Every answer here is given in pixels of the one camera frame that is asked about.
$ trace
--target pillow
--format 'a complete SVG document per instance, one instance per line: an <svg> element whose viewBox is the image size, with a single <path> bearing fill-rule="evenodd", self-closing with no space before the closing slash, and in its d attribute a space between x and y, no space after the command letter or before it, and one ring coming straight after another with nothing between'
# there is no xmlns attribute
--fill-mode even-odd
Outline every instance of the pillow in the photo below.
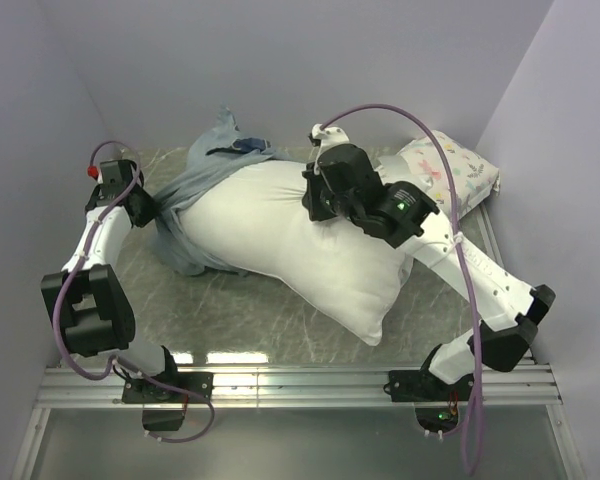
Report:
<svg viewBox="0 0 600 480"><path fill-rule="evenodd" d="M311 222L301 203L304 168L288 161L244 167L183 210L182 228L196 246L229 265L278 278L377 345L413 259L343 218ZM382 178L396 181L395 170L383 170Z"/></svg>
<svg viewBox="0 0 600 480"><path fill-rule="evenodd" d="M463 217L487 198L491 190L499 191L499 170L444 133L434 130L433 134L449 160L458 194L458 217ZM400 150L398 155L406 160L411 173L431 176L433 186L427 194L436 201L440 210L451 216L451 194L447 176L440 155L429 137L412 141Z"/></svg>

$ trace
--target wall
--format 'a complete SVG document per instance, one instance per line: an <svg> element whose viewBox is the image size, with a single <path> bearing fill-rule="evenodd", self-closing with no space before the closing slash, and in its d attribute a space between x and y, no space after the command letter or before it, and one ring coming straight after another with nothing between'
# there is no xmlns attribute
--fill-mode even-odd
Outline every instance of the wall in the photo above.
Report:
<svg viewBox="0 0 600 480"><path fill-rule="evenodd" d="M221 103L244 130L306 145L313 124L366 102L472 146L551 0L40 2L105 123L135 146L191 144ZM387 113L346 125L367 145L407 129Z"/></svg>
<svg viewBox="0 0 600 480"><path fill-rule="evenodd" d="M539 350L600 479L600 0L555 1L478 150L502 168L505 263L556 290Z"/></svg>
<svg viewBox="0 0 600 480"><path fill-rule="evenodd" d="M106 136L38 5L0 0L0 480L54 351L39 282L79 238L85 163Z"/></svg>

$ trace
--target gray blanket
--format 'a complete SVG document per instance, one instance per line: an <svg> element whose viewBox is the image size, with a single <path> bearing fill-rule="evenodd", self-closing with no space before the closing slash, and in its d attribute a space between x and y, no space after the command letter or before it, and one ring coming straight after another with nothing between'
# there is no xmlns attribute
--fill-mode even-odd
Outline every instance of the gray blanket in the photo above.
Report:
<svg viewBox="0 0 600 480"><path fill-rule="evenodd" d="M157 234L151 241L152 250L184 275L199 275L206 267L243 273L196 247L182 230L178 215L242 167L267 160L291 159L269 142L242 134L233 114L222 108L216 126L189 149L185 171L154 196L160 214L155 219Z"/></svg>

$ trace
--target floral pillow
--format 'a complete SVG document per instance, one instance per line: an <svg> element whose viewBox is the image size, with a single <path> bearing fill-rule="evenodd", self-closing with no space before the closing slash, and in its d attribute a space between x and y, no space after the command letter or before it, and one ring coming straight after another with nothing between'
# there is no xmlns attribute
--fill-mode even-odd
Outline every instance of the floral pillow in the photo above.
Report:
<svg viewBox="0 0 600 480"><path fill-rule="evenodd" d="M442 145L453 172L458 194L458 216L463 217L487 198L491 190L500 189L500 172L477 153L464 148L444 133L433 131ZM414 175L429 175L433 187L427 195L433 198L440 210L451 214L449 183L438 151L428 137L413 140L398 152Z"/></svg>

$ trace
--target fabric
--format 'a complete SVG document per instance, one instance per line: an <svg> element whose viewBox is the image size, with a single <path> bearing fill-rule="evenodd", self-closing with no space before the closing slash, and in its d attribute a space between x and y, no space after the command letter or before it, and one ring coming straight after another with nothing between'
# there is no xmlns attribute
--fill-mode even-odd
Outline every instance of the fabric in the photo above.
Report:
<svg viewBox="0 0 600 480"><path fill-rule="evenodd" d="M182 228L214 258L283 281L364 342L377 345L382 320L413 259L343 218L311 222L302 206L304 168L296 162L244 167L182 210ZM406 166L379 172L385 183L403 179L428 188Z"/></svg>
<svg viewBox="0 0 600 480"><path fill-rule="evenodd" d="M199 275L205 267L241 273L241 269L194 245L183 232L178 215L231 174L267 160L289 158L266 140L243 135L233 114L222 108L216 126L202 134L189 149L185 171L154 195L160 204L160 214L155 219L157 234L151 241L153 251L184 275Z"/></svg>
<svg viewBox="0 0 600 480"><path fill-rule="evenodd" d="M499 170L477 153L464 148L442 132L433 131L444 148L451 166L458 194L458 216L463 217L489 196L491 190L500 188ZM428 137L412 141L398 152L415 175L429 175L433 186L427 194L440 210L451 215L449 184L438 151Z"/></svg>

